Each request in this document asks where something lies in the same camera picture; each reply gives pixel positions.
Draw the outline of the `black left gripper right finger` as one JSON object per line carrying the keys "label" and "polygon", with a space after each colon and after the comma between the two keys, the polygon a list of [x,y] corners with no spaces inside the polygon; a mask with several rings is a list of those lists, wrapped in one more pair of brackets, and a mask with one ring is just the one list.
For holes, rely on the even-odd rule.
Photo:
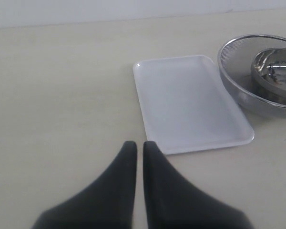
{"label": "black left gripper right finger", "polygon": [[240,210],[204,193],[183,177],[157,144],[143,144],[143,188],[150,229],[249,229]]}

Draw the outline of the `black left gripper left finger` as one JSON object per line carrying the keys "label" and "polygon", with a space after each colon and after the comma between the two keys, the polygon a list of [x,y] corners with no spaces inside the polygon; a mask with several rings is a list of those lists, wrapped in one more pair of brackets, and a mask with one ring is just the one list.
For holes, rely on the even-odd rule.
{"label": "black left gripper left finger", "polygon": [[130,229],[136,190],[137,145],[124,142],[107,169],[88,187],[43,212],[34,229]]}

